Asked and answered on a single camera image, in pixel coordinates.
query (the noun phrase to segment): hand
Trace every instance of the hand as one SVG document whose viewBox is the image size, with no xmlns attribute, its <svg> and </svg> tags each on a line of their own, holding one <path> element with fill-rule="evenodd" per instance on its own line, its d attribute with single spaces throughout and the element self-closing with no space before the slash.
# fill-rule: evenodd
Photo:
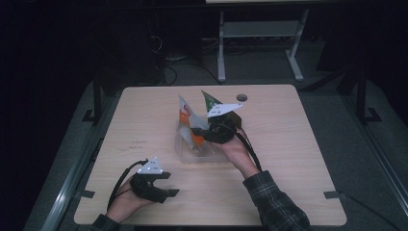
<svg viewBox="0 0 408 231">
<path fill-rule="evenodd" d="M 117 191 L 117 197 L 109 208 L 106 216 L 117 223 L 122 223 L 142 207 L 154 203 L 153 201 L 136 196 L 130 186 L 130 177 Z"/>
<path fill-rule="evenodd" d="M 237 129 L 237 132 L 246 138 L 241 129 Z M 244 179 L 259 172 L 249 157 L 248 150 L 237 136 L 224 144 L 212 142 L 212 145 L 223 151 L 226 158 L 241 172 Z"/>
</svg>

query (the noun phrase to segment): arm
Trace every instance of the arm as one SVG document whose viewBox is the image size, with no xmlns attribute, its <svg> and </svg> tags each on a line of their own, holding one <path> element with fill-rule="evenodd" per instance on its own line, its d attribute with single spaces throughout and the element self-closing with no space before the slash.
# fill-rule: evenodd
<svg viewBox="0 0 408 231">
<path fill-rule="evenodd" d="M 152 204 L 150 200 L 137 197 L 131 189 L 130 177 L 120 188 L 106 215 L 99 215 L 89 231 L 117 231 L 120 223 L 142 207 Z"/>
<path fill-rule="evenodd" d="M 243 184 L 269 230 L 311 230 L 306 214 L 279 190 L 268 171 L 260 172 L 242 142 L 235 136 L 224 144 L 213 143 L 241 172 Z"/>
</svg>

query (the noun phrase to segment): person's left hand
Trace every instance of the person's left hand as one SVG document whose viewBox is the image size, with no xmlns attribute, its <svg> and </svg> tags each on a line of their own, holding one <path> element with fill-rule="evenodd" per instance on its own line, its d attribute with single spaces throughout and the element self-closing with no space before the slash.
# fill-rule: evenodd
<svg viewBox="0 0 408 231">
<path fill-rule="evenodd" d="M 130 177 L 117 191 L 117 197 L 109 208 L 106 216 L 117 223 L 122 223 L 142 207 L 153 204 L 151 200 L 137 197 L 131 190 Z"/>
</svg>

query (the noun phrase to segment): wooden table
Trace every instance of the wooden table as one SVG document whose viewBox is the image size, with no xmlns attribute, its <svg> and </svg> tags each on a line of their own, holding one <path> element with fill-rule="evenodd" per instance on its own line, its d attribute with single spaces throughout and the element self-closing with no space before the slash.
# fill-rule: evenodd
<svg viewBox="0 0 408 231">
<path fill-rule="evenodd" d="M 248 100 L 237 110 L 263 169 L 309 217 L 312 225 L 343 225 L 346 216 L 297 92 L 290 85 L 129 88 L 120 98 L 86 190 L 75 214 L 80 224 L 106 212 L 123 170 L 136 161 L 158 157 L 168 180 L 162 189 L 180 189 L 164 204 L 143 208 L 125 221 L 136 225 L 261 225 L 257 209 L 229 163 L 183 164 L 174 151 L 182 95 L 198 115 L 205 115 L 205 90 L 223 103 Z"/>
</svg>

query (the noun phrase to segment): small black circle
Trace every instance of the small black circle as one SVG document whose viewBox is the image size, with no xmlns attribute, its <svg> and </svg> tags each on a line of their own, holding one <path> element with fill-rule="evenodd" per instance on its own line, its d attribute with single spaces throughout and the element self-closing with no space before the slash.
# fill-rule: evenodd
<svg viewBox="0 0 408 231">
<path fill-rule="evenodd" d="M 248 96 L 246 94 L 238 94 L 237 95 L 237 100 L 240 102 L 245 102 L 248 99 Z"/>
</svg>

